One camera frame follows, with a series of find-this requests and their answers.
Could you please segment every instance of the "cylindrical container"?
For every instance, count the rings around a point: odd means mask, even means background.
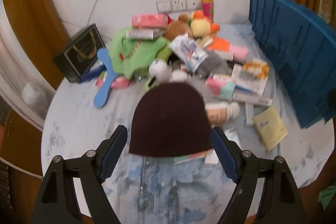
[[[235,119],[239,116],[240,107],[237,102],[227,103],[208,103],[205,104],[208,120],[211,124],[221,124],[230,119]]]
[[[213,23],[213,0],[201,0],[201,6],[204,15]]]

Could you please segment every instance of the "metal screw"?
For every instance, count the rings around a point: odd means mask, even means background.
[[[57,155],[53,158],[53,161],[54,162],[59,162],[61,159],[62,159],[62,157]]]
[[[283,163],[285,161],[285,159],[283,157],[281,157],[281,156],[276,156],[276,160],[279,163]]]
[[[250,157],[251,155],[252,155],[252,153],[251,153],[249,150],[244,150],[244,151],[243,151],[243,156],[244,156],[244,157],[248,158],[248,157]]]
[[[96,151],[94,151],[94,150],[89,150],[89,151],[86,152],[86,155],[89,158],[93,157],[95,154],[96,154]]]

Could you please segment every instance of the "light blue bedsheet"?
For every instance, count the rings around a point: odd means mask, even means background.
[[[249,57],[265,60],[254,41],[250,25],[222,25],[218,35],[236,45],[248,47]],[[214,100],[199,80],[190,80],[189,83],[201,92],[206,102]],[[129,142],[131,120],[144,92],[143,83],[113,91],[101,110],[92,106],[94,91],[93,83],[86,86],[67,82],[61,84],[43,132],[41,157],[44,173],[54,155],[63,155],[64,158],[81,156],[109,138],[118,124],[127,127]],[[316,179],[333,150],[333,125],[318,122],[307,130],[301,130],[290,99],[273,68],[270,69],[264,95],[273,98],[273,105],[289,132],[280,145],[270,152],[265,151],[255,129],[245,126],[243,105],[240,117],[226,123],[224,128],[236,127],[241,148],[252,151],[258,157],[273,159],[282,155],[297,185],[308,185]],[[62,105],[65,103],[70,104],[69,111],[76,113],[71,118],[64,113]],[[262,110],[255,108],[256,114]],[[258,180],[249,215],[257,211],[262,186],[263,181]],[[80,188],[76,184],[77,193],[80,193]],[[235,184],[226,177],[220,163],[208,165],[204,159],[197,159],[175,164],[173,159],[129,155],[127,144],[112,177],[105,181],[103,188],[122,224],[210,224],[219,220]],[[83,196],[79,196],[82,213],[89,215]]]

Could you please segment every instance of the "green towel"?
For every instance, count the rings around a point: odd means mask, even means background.
[[[336,185],[328,186],[326,189],[320,192],[319,201],[321,201],[322,203],[323,210],[326,209],[335,193],[336,193]]]
[[[131,78],[134,72],[148,73],[148,67],[156,58],[157,53],[169,43],[164,37],[156,40],[135,40],[125,38],[126,31],[131,27],[117,32],[109,44],[109,56],[113,70]]]

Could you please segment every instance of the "orange plush toy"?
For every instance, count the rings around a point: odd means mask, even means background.
[[[205,38],[209,35],[214,35],[221,29],[218,24],[211,23],[211,20],[205,17],[201,10],[194,12],[190,19],[190,28],[195,38]]]

